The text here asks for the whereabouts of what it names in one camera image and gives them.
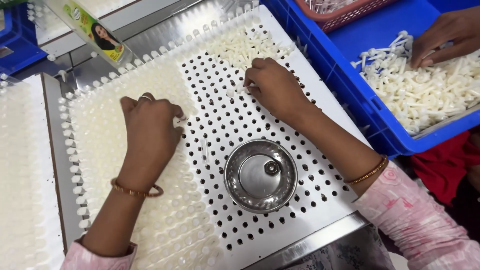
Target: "red cloth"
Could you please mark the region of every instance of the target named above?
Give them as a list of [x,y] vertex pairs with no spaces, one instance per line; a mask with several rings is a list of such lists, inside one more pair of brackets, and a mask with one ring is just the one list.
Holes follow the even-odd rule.
[[411,157],[415,173],[444,204],[451,205],[467,168],[480,164],[480,149],[468,141],[469,137],[470,132],[465,131]]

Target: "pink basket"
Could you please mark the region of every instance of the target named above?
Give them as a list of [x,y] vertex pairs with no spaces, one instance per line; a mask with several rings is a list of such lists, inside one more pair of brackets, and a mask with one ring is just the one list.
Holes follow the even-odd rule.
[[308,18],[314,20],[325,33],[328,33],[398,0],[358,0],[327,14],[314,12],[304,0],[295,1]]

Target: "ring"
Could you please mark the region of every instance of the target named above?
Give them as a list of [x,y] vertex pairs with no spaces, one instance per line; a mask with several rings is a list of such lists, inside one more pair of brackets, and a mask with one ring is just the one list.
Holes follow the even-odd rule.
[[138,101],[140,101],[141,98],[148,98],[148,100],[152,101],[152,99],[149,98],[149,97],[147,97],[147,96],[140,96],[140,97],[138,98]]

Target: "plastic bottle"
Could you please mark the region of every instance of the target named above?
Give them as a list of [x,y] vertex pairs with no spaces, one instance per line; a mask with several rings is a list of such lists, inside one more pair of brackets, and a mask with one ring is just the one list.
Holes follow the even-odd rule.
[[46,5],[78,36],[115,68],[126,66],[134,53],[125,43],[115,38],[108,28],[74,0],[46,0]]

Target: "stainless steel bowl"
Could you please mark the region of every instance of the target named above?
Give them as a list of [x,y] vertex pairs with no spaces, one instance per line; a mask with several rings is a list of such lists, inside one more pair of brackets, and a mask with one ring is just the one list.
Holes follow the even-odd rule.
[[254,139],[242,143],[228,157],[224,183],[241,208],[266,214],[280,209],[295,194],[297,166],[280,144]]

